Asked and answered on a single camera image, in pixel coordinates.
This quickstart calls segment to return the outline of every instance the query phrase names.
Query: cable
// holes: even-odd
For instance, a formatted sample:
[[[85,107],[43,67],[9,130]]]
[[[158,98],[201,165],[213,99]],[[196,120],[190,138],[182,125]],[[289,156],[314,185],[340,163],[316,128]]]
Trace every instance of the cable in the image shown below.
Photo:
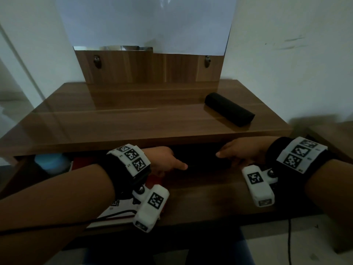
[[[290,257],[290,236],[292,233],[292,222],[291,219],[288,218],[288,261],[289,261],[289,265],[292,265],[292,259]]]
[[[52,225],[41,225],[41,226],[10,229],[10,230],[5,230],[5,231],[0,231],[0,236],[9,235],[9,234],[16,234],[16,233],[20,233],[20,232],[29,232],[29,231],[39,231],[39,230],[54,229],[54,228],[81,226],[81,225],[90,224],[90,223],[93,223],[93,222],[99,222],[99,221],[102,221],[102,220],[106,220],[107,218],[111,218],[113,216],[120,215],[120,214],[123,214],[123,213],[128,213],[128,212],[131,212],[131,213],[134,213],[134,214],[137,213],[136,210],[130,209],[130,210],[124,210],[124,211],[120,211],[118,213],[110,214],[110,215],[107,215],[107,216],[104,216],[104,217],[101,217],[101,218],[86,220],[86,221],[82,221],[82,222],[62,223],[62,224],[52,224]]]

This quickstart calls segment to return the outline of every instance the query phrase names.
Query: white paper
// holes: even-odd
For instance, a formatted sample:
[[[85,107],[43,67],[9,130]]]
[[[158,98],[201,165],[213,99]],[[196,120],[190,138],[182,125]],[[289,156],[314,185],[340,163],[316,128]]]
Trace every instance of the white paper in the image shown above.
[[[223,55],[236,0],[56,0],[73,46]]]

